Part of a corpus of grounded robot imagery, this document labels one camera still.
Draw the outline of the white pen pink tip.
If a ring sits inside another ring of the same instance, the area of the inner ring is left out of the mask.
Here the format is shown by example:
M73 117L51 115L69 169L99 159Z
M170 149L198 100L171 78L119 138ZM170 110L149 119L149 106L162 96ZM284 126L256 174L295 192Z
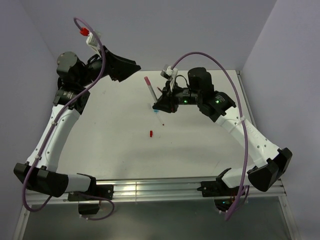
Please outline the white pen pink tip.
M151 96L152 96L152 98L153 98L153 100L154 100L154 103L156 103L156 102L158 101L158 98L157 98L157 96L156 96L156 93L155 93L155 91L154 91L154 89L153 89L153 87L152 87L152 84L151 84L149 78L148 78L147 76L145 76L145 77L144 77L144 80L145 80L145 83L146 83L146 85L147 85L150 93L151 93Z

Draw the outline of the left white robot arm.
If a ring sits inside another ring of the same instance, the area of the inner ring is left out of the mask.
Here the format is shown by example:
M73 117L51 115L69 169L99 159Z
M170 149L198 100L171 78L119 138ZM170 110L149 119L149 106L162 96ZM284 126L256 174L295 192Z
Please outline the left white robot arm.
M105 59L93 55L87 63L67 51L57 58L58 90L53 100L49 122L43 135L26 163L17 163L14 174L23 184L23 190L31 190L52 197L64 193L79 192L86 200L98 193L95 177L78 173L58 173L58 163L67 138L82 115L89 100L89 84L98 76L110 76L122 82L141 70L134 61L117 56L104 49Z

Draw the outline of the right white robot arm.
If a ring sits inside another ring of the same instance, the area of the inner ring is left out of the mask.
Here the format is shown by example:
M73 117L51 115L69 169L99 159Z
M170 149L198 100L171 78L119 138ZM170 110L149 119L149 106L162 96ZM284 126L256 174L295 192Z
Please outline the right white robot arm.
M253 164L245 170L228 168L216 178L219 195L227 195L241 183L252 185L261 192L269 188L286 172L293 153L270 142L245 117L236 103L224 92L214 89L211 74L204 67L188 71L186 87L178 86L178 70L167 68L161 72L167 81L153 109L175 113L180 105L196 105L200 112L225 129L244 147Z

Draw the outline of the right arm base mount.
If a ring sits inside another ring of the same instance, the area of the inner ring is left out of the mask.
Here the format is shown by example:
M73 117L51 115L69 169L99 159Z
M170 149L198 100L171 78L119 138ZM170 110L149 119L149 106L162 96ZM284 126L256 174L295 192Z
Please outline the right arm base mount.
M203 198L216 198L214 200L215 207L222 212L226 212L235 201L239 191L239 187L229 188L223 181L202 181L200 187L196 189L201 192Z

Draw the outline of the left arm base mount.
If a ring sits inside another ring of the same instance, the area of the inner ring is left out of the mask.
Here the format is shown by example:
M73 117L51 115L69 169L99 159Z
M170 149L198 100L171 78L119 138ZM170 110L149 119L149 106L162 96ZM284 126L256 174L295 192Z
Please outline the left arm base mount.
M112 202L114 193L113 184L97 185L93 190L87 192L69 193L67 196L68 202L78 202L78 213L81 216L89 217L96 215L100 210L103 201L111 203L111 214L115 209Z

